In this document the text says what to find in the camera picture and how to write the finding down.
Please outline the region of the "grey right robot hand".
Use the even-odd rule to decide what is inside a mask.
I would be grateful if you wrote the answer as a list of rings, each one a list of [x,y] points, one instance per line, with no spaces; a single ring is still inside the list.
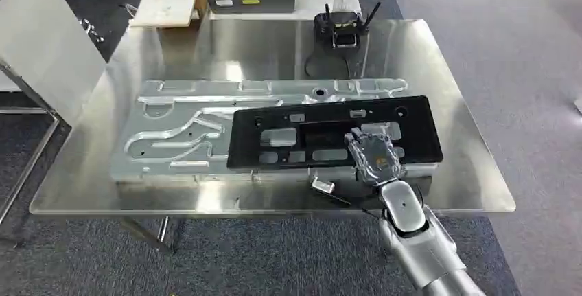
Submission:
[[[387,134],[352,128],[344,140],[361,182],[379,187],[400,178],[401,163]]]

